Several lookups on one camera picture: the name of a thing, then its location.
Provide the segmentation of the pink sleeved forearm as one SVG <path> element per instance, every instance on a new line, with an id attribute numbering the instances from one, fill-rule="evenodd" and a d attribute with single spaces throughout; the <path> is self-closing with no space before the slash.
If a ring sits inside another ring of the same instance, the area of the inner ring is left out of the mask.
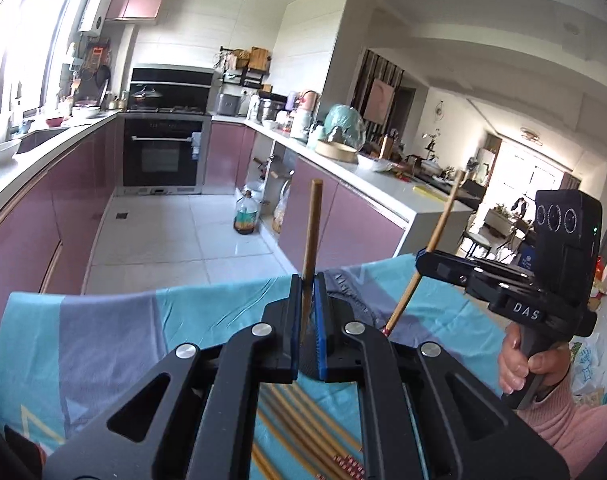
<path id="1" fill-rule="evenodd" d="M 576 404 L 569 374 L 518 416 L 565 460 L 572 479 L 607 479 L 607 404 Z"/>

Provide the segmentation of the person's right hand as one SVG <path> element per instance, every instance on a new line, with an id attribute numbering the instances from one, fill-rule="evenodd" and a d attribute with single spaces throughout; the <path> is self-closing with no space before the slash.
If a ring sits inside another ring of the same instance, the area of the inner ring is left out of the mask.
<path id="1" fill-rule="evenodd" d="M 558 344 L 552 349 L 527 358 L 521 351 L 521 333 L 517 324 L 505 328 L 499 362 L 499 385 L 506 394 L 524 389 L 529 374 L 542 377 L 538 393 L 552 391 L 570 370 L 571 353 L 568 344 Z"/>

